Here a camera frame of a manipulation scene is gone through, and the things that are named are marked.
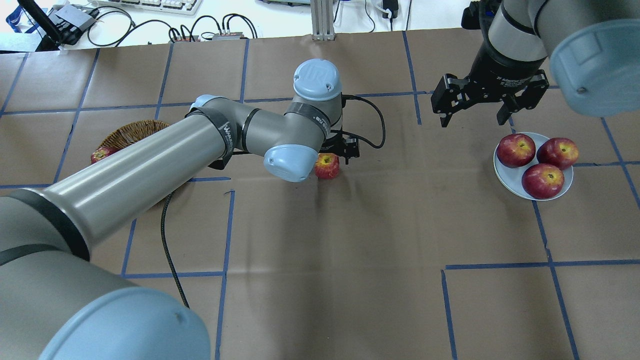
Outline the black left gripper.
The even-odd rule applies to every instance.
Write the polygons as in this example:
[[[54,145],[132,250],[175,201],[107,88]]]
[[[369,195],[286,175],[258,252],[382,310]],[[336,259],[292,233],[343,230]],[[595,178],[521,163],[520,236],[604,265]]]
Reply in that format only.
[[[325,139],[318,153],[334,154],[349,163],[350,159],[361,157],[359,136],[343,129],[332,129],[329,139]]]

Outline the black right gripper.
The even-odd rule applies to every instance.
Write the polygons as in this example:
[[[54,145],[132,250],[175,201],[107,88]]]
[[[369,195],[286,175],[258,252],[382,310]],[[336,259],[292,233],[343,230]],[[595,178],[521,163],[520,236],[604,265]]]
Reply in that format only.
[[[534,108],[549,88],[549,78],[540,68],[542,62],[512,59],[485,42],[468,75],[442,76],[430,98],[432,111],[439,113],[441,127],[446,128],[456,112],[502,101],[496,120],[499,126],[505,125],[512,114]]]

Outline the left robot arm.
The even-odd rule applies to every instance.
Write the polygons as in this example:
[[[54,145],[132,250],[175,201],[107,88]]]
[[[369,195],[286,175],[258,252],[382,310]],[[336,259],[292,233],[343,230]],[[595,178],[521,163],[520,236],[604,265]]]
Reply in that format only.
[[[327,59],[301,63],[284,114],[201,95],[183,120],[42,190],[1,198],[3,360],[208,360],[202,319],[173,296],[90,262],[106,240],[234,150],[287,182],[309,177],[342,121]]]

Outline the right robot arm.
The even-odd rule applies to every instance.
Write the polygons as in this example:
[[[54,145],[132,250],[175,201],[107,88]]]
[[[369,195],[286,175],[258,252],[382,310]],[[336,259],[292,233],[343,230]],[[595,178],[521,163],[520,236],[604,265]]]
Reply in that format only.
[[[483,42],[469,74],[446,73],[430,103],[442,127],[462,110],[501,103],[499,125],[537,107],[553,78],[566,104],[589,117],[639,109],[637,0],[473,0],[461,27]]]

